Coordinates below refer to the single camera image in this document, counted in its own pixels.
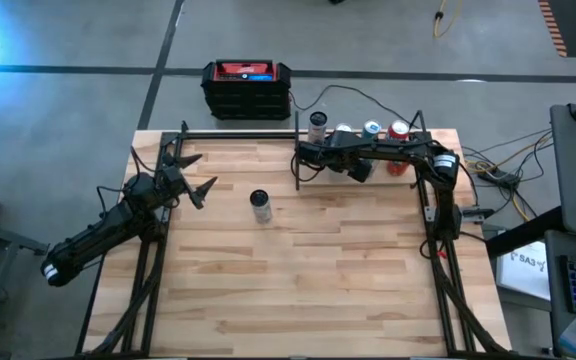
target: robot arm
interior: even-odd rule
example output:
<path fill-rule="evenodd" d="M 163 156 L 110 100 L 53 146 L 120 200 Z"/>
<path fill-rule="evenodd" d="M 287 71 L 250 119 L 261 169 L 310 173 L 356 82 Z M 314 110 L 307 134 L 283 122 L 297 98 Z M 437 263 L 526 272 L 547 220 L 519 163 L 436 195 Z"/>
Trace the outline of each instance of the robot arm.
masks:
<path fill-rule="evenodd" d="M 409 141 L 362 139 L 346 131 L 335 131 L 323 144 L 300 141 L 297 159 L 312 167 L 348 171 L 348 176 L 364 182 L 372 169 L 368 159 L 404 161 L 412 164 L 423 180 L 436 192 L 437 208 L 432 236 L 437 240 L 456 239 L 461 213 L 455 205 L 453 190 L 459 172 L 459 156 L 446 149 L 428 132 L 412 133 Z"/>
<path fill-rule="evenodd" d="M 123 199 L 102 214 L 99 222 L 88 225 L 48 253 L 41 264 L 41 272 L 48 284 L 66 285 L 79 275 L 86 263 L 135 236 L 142 241 L 157 240 L 162 233 L 162 224 L 154 211 L 162 206 L 173 207 L 175 201 L 178 204 L 181 194 L 187 193 L 193 205 L 201 209 L 203 199 L 217 178 L 193 191 L 180 171 L 200 157 L 167 157 L 163 168 L 153 176 L 147 173 L 133 176 L 122 189 Z"/>

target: can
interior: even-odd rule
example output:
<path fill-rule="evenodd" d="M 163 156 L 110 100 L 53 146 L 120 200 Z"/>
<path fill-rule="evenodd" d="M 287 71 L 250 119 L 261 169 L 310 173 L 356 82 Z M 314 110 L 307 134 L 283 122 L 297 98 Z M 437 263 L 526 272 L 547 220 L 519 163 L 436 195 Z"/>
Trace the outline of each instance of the can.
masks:
<path fill-rule="evenodd" d="M 315 111 L 310 114 L 310 123 L 308 124 L 308 142 L 321 144 L 326 138 L 326 122 L 328 116 L 321 111 Z"/>
<path fill-rule="evenodd" d="M 337 131 L 347 131 L 347 132 L 352 132 L 352 127 L 350 127 L 350 125 L 348 124 L 339 124 L 337 126 L 335 126 L 335 130 Z"/>
<path fill-rule="evenodd" d="M 255 219 L 259 224 L 265 224 L 272 219 L 272 211 L 270 209 L 270 198 L 268 193 L 258 189 L 250 194 L 250 204 L 252 211 L 255 213 Z"/>
<path fill-rule="evenodd" d="M 408 133 L 410 132 L 410 126 L 405 121 L 395 120 L 392 125 L 388 128 L 386 133 L 386 140 L 408 140 Z M 410 163 L 404 161 L 388 161 L 387 164 L 388 173 L 392 176 L 403 175 Z"/>
<path fill-rule="evenodd" d="M 364 139 L 374 139 L 379 135 L 381 125 L 377 120 L 368 120 L 364 123 L 364 128 L 361 130 L 361 137 Z"/>

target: yellow and black tape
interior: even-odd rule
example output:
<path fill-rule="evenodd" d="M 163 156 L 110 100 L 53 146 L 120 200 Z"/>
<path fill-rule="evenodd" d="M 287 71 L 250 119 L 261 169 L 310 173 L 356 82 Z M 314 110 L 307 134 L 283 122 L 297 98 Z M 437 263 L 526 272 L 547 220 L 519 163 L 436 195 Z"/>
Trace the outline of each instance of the yellow and black tape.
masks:
<path fill-rule="evenodd" d="M 564 44 L 564 40 L 561 37 L 559 26 L 557 26 L 555 16 L 552 14 L 550 4 L 548 4 L 548 1 L 540 0 L 539 8 L 541 9 L 541 13 L 543 14 L 544 20 L 546 21 L 546 26 L 548 27 L 548 32 L 550 32 L 552 42 L 557 49 L 557 54 L 559 54 L 559 56 L 567 57 L 568 51 L 566 50 L 566 44 Z"/>

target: floor line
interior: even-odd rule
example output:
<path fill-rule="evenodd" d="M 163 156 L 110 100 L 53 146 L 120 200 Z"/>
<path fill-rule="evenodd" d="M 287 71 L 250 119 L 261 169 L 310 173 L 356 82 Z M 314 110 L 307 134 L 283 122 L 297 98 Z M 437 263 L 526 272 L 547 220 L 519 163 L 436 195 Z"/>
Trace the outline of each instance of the floor line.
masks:
<path fill-rule="evenodd" d="M 168 61 L 168 55 L 170 54 L 170 48 L 172 47 L 172 41 L 175 37 L 175 32 L 177 31 L 177 23 L 183 4 L 184 0 L 176 0 L 175 5 L 172 8 L 172 14 L 170 15 L 170 21 L 168 22 L 168 29 L 166 30 L 164 41 L 161 44 L 161 50 L 159 51 L 159 57 L 157 58 L 155 73 L 150 80 L 150 86 L 148 87 L 148 93 L 146 94 L 144 107 L 141 109 L 137 130 L 148 129 L 150 117 L 152 116 L 152 111 L 155 107 L 155 101 L 157 100 L 159 86 L 161 85 L 163 72 L 166 67 L 166 62 Z"/>
<path fill-rule="evenodd" d="M 170 47 L 162 48 L 167 59 Z M 121 66 L 52 66 L 52 65 L 0 65 L 0 73 L 39 74 L 100 74 L 100 75 L 160 75 L 201 76 L 201 68 L 149 68 Z M 344 71 L 344 70 L 293 70 L 293 78 L 304 79 L 362 79 L 401 81 L 472 81 L 491 83 L 542 83 L 576 84 L 576 75 L 517 75 L 517 74 L 468 74 L 468 73 L 424 73 L 388 71 Z"/>

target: red can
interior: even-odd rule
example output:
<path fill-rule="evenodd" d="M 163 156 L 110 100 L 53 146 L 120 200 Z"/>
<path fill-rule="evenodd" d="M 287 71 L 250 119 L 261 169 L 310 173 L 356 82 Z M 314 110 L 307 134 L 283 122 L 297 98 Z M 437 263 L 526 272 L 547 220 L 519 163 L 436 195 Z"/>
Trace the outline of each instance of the red can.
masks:
<path fill-rule="evenodd" d="M 388 133 L 386 134 L 386 140 L 408 140 L 408 133 L 410 132 L 410 126 L 405 121 L 395 120 L 390 127 L 388 127 Z M 401 176 L 410 166 L 410 163 L 404 161 L 388 161 L 387 169 L 388 173 L 392 176 Z"/>

